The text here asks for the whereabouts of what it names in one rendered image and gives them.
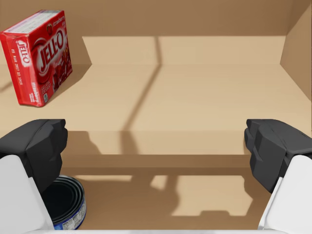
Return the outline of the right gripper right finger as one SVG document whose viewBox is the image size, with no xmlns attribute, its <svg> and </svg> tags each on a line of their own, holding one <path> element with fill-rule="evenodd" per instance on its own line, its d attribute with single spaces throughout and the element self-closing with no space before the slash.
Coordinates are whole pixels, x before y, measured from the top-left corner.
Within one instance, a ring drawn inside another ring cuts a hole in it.
<svg viewBox="0 0 312 234">
<path fill-rule="evenodd" d="M 260 230 L 312 230 L 312 138 L 275 119 L 248 119 L 253 177 L 271 197 Z"/>
</svg>

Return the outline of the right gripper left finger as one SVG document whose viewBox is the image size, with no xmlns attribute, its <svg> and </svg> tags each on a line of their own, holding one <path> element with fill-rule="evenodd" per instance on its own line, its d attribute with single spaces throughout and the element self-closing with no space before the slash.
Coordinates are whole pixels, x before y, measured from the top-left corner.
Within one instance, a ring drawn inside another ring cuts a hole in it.
<svg viewBox="0 0 312 234">
<path fill-rule="evenodd" d="M 0 138 L 0 231 L 54 229 L 41 193 L 60 174 L 65 124 L 32 120 Z"/>
</svg>

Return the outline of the blue flat can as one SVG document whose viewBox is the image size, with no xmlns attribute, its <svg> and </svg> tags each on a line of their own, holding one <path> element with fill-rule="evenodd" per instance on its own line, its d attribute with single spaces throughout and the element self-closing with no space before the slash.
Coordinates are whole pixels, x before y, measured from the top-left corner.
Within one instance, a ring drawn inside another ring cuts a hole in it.
<svg viewBox="0 0 312 234">
<path fill-rule="evenodd" d="M 76 230 L 84 221 L 85 193 L 77 179 L 60 175 L 41 197 L 55 230 Z"/>
</svg>

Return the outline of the red carton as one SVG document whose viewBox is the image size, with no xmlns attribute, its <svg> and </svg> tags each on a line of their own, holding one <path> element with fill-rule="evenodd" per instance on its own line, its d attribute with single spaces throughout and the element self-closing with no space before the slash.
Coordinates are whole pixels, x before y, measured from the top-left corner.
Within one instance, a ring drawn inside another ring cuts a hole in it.
<svg viewBox="0 0 312 234">
<path fill-rule="evenodd" d="M 40 10 L 0 41 L 20 105 L 43 107 L 73 71 L 63 10 Z"/>
</svg>

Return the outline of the pale wooden shelf unit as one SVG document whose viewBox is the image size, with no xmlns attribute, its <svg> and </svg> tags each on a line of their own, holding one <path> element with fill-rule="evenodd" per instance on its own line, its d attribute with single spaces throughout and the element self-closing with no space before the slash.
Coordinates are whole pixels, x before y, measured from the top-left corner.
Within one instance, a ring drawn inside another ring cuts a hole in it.
<svg viewBox="0 0 312 234">
<path fill-rule="evenodd" d="M 0 137 L 63 118 L 61 172 L 85 189 L 80 230 L 257 228 L 251 118 L 312 134 L 312 0 L 0 0 L 0 31 L 63 10 L 73 72 L 18 104 L 0 44 Z"/>
</svg>

